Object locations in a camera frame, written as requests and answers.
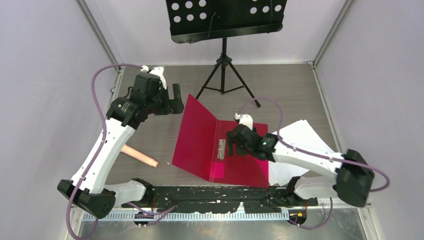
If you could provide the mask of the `red plastic folder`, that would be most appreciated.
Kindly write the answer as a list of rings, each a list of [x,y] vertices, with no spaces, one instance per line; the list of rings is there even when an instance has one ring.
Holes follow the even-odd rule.
[[[238,125],[233,120],[216,118],[194,96],[189,95],[183,111],[172,164],[210,183],[267,188],[269,163],[253,156],[229,156],[217,159],[220,139]]]

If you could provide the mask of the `stack of white paper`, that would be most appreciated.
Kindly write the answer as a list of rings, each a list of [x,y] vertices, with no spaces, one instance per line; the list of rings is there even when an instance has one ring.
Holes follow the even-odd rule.
[[[333,152],[305,119],[298,120],[281,128],[279,133],[286,142],[289,141],[298,144],[302,149],[308,147],[317,151]],[[321,175],[321,173],[315,170],[293,164],[268,163],[268,182],[270,186],[284,186],[292,177],[305,176],[311,178],[320,177]]]

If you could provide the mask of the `pink plastic cylinder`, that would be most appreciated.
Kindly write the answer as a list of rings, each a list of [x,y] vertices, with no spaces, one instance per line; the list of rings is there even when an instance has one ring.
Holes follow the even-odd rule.
[[[121,148],[120,152],[124,153],[124,154],[126,154],[126,155],[128,155],[128,156],[150,166],[150,167],[157,168],[158,165],[159,165],[159,163],[156,160],[154,160],[153,158],[145,155],[144,153],[142,153],[142,152],[126,145],[126,144]]]

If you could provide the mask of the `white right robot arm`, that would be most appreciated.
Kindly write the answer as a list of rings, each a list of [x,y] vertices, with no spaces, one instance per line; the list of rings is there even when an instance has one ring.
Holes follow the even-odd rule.
[[[260,161],[290,164],[318,173],[316,177],[294,176],[287,183],[285,198],[299,205],[312,198],[339,198],[362,208],[366,205],[374,171],[355,150],[325,152],[283,140],[279,134],[260,135],[255,128],[238,124],[226,133],[229,155],[251,155]]]

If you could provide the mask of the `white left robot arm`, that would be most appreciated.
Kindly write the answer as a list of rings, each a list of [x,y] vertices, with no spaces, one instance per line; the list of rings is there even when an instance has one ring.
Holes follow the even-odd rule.
[[[148,207],[153,202],[153,186],[140,178],[107,185],[109,172],[129,138],[150,114],[156,116],[181,114],[184,104],[178,83],[172,84],[173,96],[162,78],[152,73],[140,73],[124,97],[116,98],[105,116],[102,130],[92,150],[77,173],[62,179],[57,189],[72,203],[92,216],[103,219],[113,208],[136,202]]]

